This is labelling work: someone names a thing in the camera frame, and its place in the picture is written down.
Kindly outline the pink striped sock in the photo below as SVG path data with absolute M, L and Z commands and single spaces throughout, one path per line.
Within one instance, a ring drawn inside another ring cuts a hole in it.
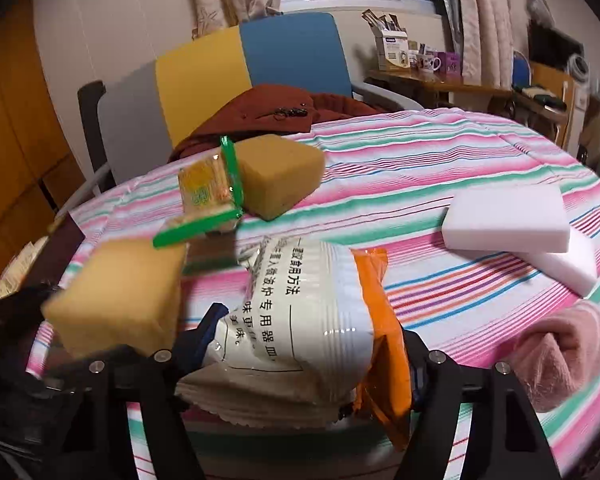
M 558 408 L 600 374 L 600 307 L 588 300 L 542 318 L 507 358 L 539 413 Z

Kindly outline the tan sponge block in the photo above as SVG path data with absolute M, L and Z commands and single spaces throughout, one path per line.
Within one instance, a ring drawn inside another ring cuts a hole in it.
M 148 238 L 99 244 L 42 312 L 74 358 L 126 344 L 144 356 L 172 347 L 187 247 Z
M 244 207 L 271 221 L 296 206 L 319 186 L 325 155 L 318 148 L 266 134 L 235 144 Z

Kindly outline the orange white snack bag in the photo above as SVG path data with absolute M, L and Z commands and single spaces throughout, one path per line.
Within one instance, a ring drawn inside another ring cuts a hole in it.
M 239 262 L 250 273 L 245 300 L 216 323 L 201 369 L 178 382 L 178 396 L 254 428 L 323 428 L 350 408 L 404 450 L 412 380 L 382 286 L 385 249 L 267 237 Z

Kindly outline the white foam block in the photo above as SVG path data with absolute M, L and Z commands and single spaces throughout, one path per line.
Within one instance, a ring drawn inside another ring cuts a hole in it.
M 442 223 L 446 248 L 565 252 L 570 225 L 554 184 L 484 186 L 455 193 Z
M 597 282 L 593 241 L 575 228 L 570 229 L 566 252 L 515 252 L 515 256 L 582 298 L 592 292 Z

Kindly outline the gold metal tin box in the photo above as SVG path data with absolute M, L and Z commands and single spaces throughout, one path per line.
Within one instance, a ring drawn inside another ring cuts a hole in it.
M 9 261 L 0 275 L 0 299 L 24 286 L 58 284 L 84 238 L 71 214 L 63 214 L 50 227 L 50 234 L 25 244 Z

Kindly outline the wooden wardrobe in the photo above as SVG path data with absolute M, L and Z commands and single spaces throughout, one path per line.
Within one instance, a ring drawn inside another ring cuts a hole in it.
M 33 0 L 15 0 L 0 21 L 0 276 L 84 182 L 48 93 Z

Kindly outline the cracker pack flat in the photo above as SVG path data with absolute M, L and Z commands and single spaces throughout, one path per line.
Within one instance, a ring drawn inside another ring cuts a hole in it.
M 242 208 L 225 208 L 216 214 L 194 218 L 183 214 L 168 220 L 152 239 L 155 248 L 183 244 L 197 236 L 234 231 L 242 220 Z

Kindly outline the cracker pack upright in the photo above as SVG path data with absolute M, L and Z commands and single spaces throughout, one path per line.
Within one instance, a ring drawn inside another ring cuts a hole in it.
M 187 217 L 207 218 L 227 211 L 240 216 L 244 189 L 234 143 L 222 136 L 216 152 L 178 172 L 178 187 Z

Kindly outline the grey yellow blue chair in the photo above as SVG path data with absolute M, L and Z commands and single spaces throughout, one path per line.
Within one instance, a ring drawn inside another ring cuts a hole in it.
M 105 84 L 98 120 L 107 162 L 59 212 L 85 202 L 96 186 L 108 190 L 164 165 L 176 144 L 257 84 L 360 96 L 386 110 L 420 107 L 399 93 L 351 79 L 332 14 L 285 14 L 222 29 Z

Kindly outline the black rolled mat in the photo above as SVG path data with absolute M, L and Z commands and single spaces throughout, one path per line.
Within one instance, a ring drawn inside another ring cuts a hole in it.
M 107 162 L 102 132 L 98 120 L 98 102 L 106 93 L 101 80 L 94 80 L 79 88 L 79 111 L 88 154 L 94 171 L 99 170 Z

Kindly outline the wooden side desk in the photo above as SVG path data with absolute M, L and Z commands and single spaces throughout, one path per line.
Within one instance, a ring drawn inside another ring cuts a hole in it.
M 440 76 L 419 70 L 370 70 L 365 81 L 406 96 L 426 108 L 455 106 L 486 112 L 493 100 L 506 101 L 512 89 L 468 84 L 461 76 Z

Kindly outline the dark red jacket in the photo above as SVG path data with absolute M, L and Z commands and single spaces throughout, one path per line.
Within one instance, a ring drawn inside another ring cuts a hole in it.
M 306 133 L 321 122 L 385 113 L 385 107 L 333 93 L 312 93 L 283 84 L 258 84 L 203 122 L 172 151 L 169 160 L 216 148 L 222 136 L 238 142 L 262 134 Z

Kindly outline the small white fan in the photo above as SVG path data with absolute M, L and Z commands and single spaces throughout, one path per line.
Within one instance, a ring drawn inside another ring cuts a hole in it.
M 566 73 L 578 84 L 587 84 L 590 81 L 590 68 L 586 59 L 577 53 L 570 55 L 566 65 Z

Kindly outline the purple box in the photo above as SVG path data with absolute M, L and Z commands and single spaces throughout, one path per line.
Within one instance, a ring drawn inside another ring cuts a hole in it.
M 437 69 L 439 76 L 453 78 L 462 76 L 462 61 L 457 53 L 440 51 L 437 53 L 437 58 L 440 60 L 440 66 Z

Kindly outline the white mug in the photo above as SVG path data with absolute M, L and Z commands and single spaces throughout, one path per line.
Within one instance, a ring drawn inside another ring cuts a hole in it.
M 434 73 L 440 70 L 441 60 L 437 55 L 424 53 L 417 55 L 417 68 L 425 73 Z

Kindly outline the white box with items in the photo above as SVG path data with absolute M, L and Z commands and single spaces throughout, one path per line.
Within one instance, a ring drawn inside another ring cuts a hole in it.
M 394 14 L 378 16 L 370 9 L 362 12 L 362 18 L 375 38 L 378 68 L 384 72 L 409 68 L 408 36 L 398 18 Z

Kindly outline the curtain right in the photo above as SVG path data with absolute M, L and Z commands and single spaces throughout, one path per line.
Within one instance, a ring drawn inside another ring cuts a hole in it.
M 471 84 L 508 89 L 513 81 L 513 29 L 508 0 L 442 0 L 453 51 Z

